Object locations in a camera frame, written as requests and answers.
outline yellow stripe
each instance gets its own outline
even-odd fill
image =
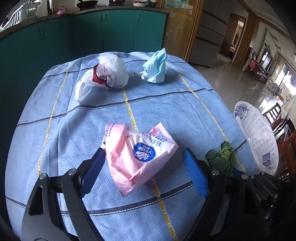
[[[216,126],[218,127],[218,130],[220,131],[220,133],[222,134],[223,138],[225,141],[229,140],[227,139],[227,137],[225,136],[222,128],[220,127],[218,121],[214,118],[214,116],[212,115],[212,113],[209,111],[208,107],[202,102],[202,100],[197,96],[197,94],[193,91],[193,89],[189,86],[189,84],[187,83],[187,81],[185,80],[185,78],[178,73],[178,75],[180,76],[181,80],[183,80],[184,84],[187,86],[187,88],[191,91],[191,93],[194,95],[195,98],[197,98],[199,100],[199,102],[202,104],[202,106],[206,109],[208,115],[213,119],[214,123],[216,124]],[[243,170],[243,172],[246,172],[245,168],[241,165],[241,163],[238,161],[237,156],[235,155],[235,159],[236,162],[238,164],[238,166]]]
[[[129,114],[129,116],[130,116],[130,118],[131,118],[131,123],[132,123],[132,125],[133,125],[134,131],[135,131],[135,132],[138,132],[138,128],[137,128],[137,125],[136,125],[136,122],[135,122],[135,118],[134,118],[134,116],[133,116],[133,112],[132,112],[131,107],[130,107],[130,105],[129,105],[129,103],[128,103],[128,97],[127,97],[127,95],[126,95],[126,91],[124,90],[124,88],[122,88],[121,91],[122,91],[122,93],[123,93],[123,98],[124,98],[124,101],[125,101],[125,103],[126,103],[126,107],[127,107],[127,109],[128,109],[128,114]],[[178,237],[177,237],[177,235],[176,235],[176,233],[175,233],[175,230],[174,230],[174,228],[173,228],[173,226],[172,226],[172,223],[171,223],[171,221],[170,221],[170,218],[169,218],[169,216],[168,216],[168,212],[167,212],[167,210],[166,210],[166,208],[165,208],[165,204],[163,203],[163,201],[162,201],[162,199],[161,199],[161,197],[160,197],[160,192],[159,192],[159,189],[158,189],[158,187],[157,187],[156,180],[155,180],[154,178],[152,178],[151,181],[152,181],[153,190],[154,190],[155,195],[156,195],[156,197],[157,197],[157,201],[158,201],[158,203],[159,203],[160,209],[161,209],[162,212],[163,212],[163,217],[164,217],[164,219],[165,219],[165,223],[166,223],[167,226],[168,226],[169,232],[170,232],[170,234],[172,235],[173,240],[174,240],[174,241],[178,241]]]
[[[65,75],[64,81],[63,81],[63,83],[62,83],[62,85],[61,85],[61,87],[60,87],[60,89],[59,89],[59,93],[57,94],[57,98],[56,98],[56,100],[55,100],[55,102],[54,102],[54,107],[53,107],[53,109],[52,109],[52,113],[50,114],[50,118],[49,118],[49,122],[48,122],[48,127],[47,127],[47,130],[46,130],[46,136],[45,136],[45,140],[44,140],[44,145],[43,145],[43,148],[41,149],[41,153],[40,153],[40,156],[39,156],[39,159],[38,159],[38,169],[37,169],[37,175],[38,175],[38,176],[40,176],[40,174],[41,174],[41,157],[42,157],[43,149],[44,149],[44,147],[45,147],[45,145],[46,145],[46,142],[47,142],[47,139],[48,139],[49,130],[50,130],[50,125],[51,125],[51,123],[52,123],[52,117],[53,117],[53,115],[54,115],[54,110],[55,110],[55,108],[56,108],[56,106],[57,106],[57,101],[58,101],[59,96],[60,96],[60,94],[61,94],[62,88],[63,88],[64,83],[65,83],[65,81],[66,81],[66,78],[67,78],[67,76],[68,76],[68,69],[69,69],[69,67],[70,67],[70,64],[71,64],[71,62],[69,63],[69,65],[68,65],[68,67],[67,67],[66,75]]]

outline blue tablecloth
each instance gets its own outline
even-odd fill
[[[159,193],[148,182],[122,198],[105,163],[83,202],[106,241],[184,239],[205,201],[182,162],[185,147],[203,160],[208,150],[229,140],[245,171],[259,173],[250,147],[222,99],[198,71],[175,56],[166,60],[163,83],[148,83],[128,72],[124,89],[97,87],[77,104],[75,84],[98,63],[98,56],[106,54],[114,53],[94,54],[51,68],[23,110],[5,174],[8,214],[18,236],[38,177],[38,164],[40,172],[49,176],[77,168],[100,147],[108,123],[127,123],[147,133],[161,122],[179,149],[155,176]],[[139,72],[153,53],[115,54],[125,61],[127,69]],[[75,234],[63,196],[58,198],[65,226]]]

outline green leafy vegetable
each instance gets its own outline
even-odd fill
[[[218,151],[209,150],[204,161],[211,169],[216,169],[230,177],[233,176],[232,172],[236,158],[234,150],[228,141],[224,141]]]

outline crumpled pink wrapper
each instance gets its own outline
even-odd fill
[[[148,134],[134,132],[127,124],[109,124],[101,148],[106,152],[115,185],[125,197],[153,178],[178,145],[161,123]]]

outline screw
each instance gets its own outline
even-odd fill
[[[214,175],[214,176],[218,176],[219,174],[220,174],[220,172],[218,171],[218,170],[212,170],[212,174]]]
[[[42,179],[44,179],[44,178],[46,178],[46,173],[42,173],[40,176],[39,176],[39,178],[42,180]]]
[[[70,169],[69,171],[68,171],[68,174],[70,175],[70,176],[73,176],[73,175],[75,175],[76,174],[76,169]]]
[[[244,180],[248,180],[248,175],[247,174],[242,174],[241,178],[244,179]]]

